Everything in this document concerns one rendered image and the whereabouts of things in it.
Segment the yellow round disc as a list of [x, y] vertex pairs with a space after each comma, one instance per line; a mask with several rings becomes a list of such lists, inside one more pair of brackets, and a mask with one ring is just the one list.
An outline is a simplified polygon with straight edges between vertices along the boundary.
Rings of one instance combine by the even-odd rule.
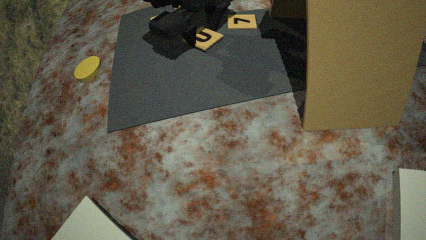
[[78, 82], [91, 80], [101, 69], [101, 61], [97, 56], [91, 56], [81, 61], [75, 69], [74, 76]]

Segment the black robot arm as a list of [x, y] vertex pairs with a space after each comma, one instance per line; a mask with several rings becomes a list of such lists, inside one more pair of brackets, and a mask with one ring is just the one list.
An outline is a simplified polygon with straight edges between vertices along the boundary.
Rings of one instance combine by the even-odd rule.
[[178, 8], [179, 0], [143, 0], [152, 4], [154, 8], [165, 7], [167, 5], [172, 5], [173, 8]]

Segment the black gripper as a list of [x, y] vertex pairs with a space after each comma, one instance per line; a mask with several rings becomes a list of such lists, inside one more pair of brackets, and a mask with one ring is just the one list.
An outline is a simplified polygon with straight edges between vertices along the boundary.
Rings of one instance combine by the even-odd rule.
[[190, 22], [190, 16], [204, 8], [209, 29], [216, 31], [230, 4], [225, 0], [179, 0], [181, 8], [178, 12], [162, 12], [150, 21], [149, 29], [152, 34], [169, 41], [182, 35], [190, 46], [195, 47], [197, 26]]

